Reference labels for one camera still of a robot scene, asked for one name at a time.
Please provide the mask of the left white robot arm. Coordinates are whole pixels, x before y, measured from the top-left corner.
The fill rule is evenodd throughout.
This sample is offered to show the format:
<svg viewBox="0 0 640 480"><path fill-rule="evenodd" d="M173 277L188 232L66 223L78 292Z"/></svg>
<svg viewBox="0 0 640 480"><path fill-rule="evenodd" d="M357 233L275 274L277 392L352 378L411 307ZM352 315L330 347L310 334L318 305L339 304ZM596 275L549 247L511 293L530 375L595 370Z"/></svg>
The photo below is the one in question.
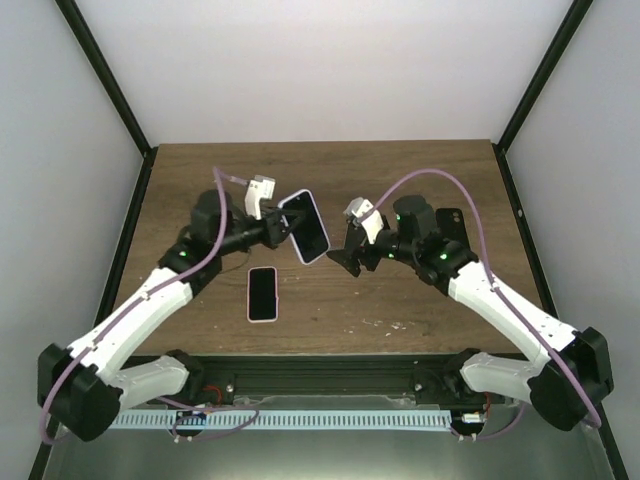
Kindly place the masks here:
<svg viewBox="0 0 640 480"><path fill-rule="evenodd" d="M173 351L132 368L131 354L175 312L190 303L221 272L224 256L255 245L275 249L287 238L308 237L318 218L309 191L275 207L269 194L248 187L244 207L213 189L202 193L189 223L143 284L93 330L66 347L47 346L37 360L37 402L83 441L102 435L125 410L173 395L184 404L204 392L204 379L190 358Z"/></svg>

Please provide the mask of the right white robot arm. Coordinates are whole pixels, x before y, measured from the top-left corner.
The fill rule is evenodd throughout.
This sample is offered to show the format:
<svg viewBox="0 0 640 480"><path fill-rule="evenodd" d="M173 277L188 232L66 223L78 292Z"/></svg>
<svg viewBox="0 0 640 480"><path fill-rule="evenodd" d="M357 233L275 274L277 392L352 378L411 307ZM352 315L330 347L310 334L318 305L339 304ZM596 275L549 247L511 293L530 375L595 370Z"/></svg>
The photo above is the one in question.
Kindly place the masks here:
<svg viewBox="0 0 640 480"><path fill-rule="evenodd" d="M586 420L588 408L613 390L605 337L592 327L578 330L554 318L488 274L468 246L442 233L422 196L403 196L393 208L395 228L369 200L352 200L344 212L344 246L329 251L329 258L354 277L375 271L383 259L411 267L423 283L478 314L524 356L515 360L464 350L444 378L447 396L458 403L478 392L510 397L528 403L562 431Z"/></svg>

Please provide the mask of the black phone case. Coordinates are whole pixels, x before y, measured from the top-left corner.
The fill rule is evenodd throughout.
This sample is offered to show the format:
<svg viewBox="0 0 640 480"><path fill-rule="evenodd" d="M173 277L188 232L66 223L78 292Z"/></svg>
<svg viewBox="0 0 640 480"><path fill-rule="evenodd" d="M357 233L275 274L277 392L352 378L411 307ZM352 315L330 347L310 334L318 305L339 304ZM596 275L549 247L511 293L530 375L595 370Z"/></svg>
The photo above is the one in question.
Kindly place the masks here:
<svg viewBox="0 0 640 480"><path fill-rule="evenodd" d="M463 213L458 208L438 208L435 211L436 222L444 237L470 248L469 237L464 223Z"/></svg>

